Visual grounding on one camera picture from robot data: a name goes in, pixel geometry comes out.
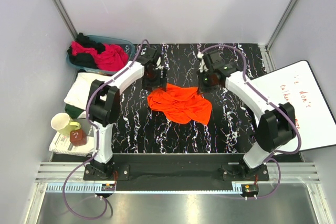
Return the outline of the orange t-shirt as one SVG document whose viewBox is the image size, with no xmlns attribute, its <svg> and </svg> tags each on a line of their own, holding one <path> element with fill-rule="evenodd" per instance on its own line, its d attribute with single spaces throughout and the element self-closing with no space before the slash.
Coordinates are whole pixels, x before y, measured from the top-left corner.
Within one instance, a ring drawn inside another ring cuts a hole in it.
<svg viewBox="0 0 336 224">
<path fill-rule="evenodd" d="M 197 90 L 197 87 L 182 88 L 168 83 L 166 89 L 158 88 L 148 95 L 148 105 L 153 111 L 163 112 L 172 122 L 188 124 L 195 121 L 207 125 L 212 104 Z"/>
</svg>

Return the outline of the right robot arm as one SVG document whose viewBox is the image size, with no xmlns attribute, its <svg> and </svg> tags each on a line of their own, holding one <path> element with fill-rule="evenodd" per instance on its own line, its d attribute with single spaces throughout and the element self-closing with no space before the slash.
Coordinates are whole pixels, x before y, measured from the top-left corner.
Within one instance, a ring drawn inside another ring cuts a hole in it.
<svg viewBox="0 0 336 224">
<path fill-rule="evenodd" d="M 294 138 L 298 140 L 295 152 L 301 148 L 301 136 L 295 125 L 295 109 L 289 102 L 274 104 L 263 95 L 246 76 L 246 67 L 242 68 L 224 63 L 220 55 L 197 54 L 200 66 L 197 71 L 198 90 L 209 92 L 215 86 L 222 86 L 238 96 L 252 111 L 258 121 L 255 129 L 255 142 L 245 153 L 231 176 L 252 180 L 261 167 Z"/>
</svg>

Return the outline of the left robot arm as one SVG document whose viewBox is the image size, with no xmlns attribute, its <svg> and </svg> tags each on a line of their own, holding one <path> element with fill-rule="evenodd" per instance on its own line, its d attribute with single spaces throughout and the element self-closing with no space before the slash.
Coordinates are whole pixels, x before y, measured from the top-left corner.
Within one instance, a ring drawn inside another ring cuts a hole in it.
<svg viewBox="0 0 336 224">
<path fill-rule="evenodd" d="M 113 170 L 112 128 L 120 114 L 120 95 L 137 80 L 142 89 L 166 90 L 167 69 L 157 49 L 148 47 L 106 82 L 94 80 L 90 86 L 86 115 L 94 130 L 94 151 L 85 162 L 84 180 L 116 178 Z"/>
</svg>

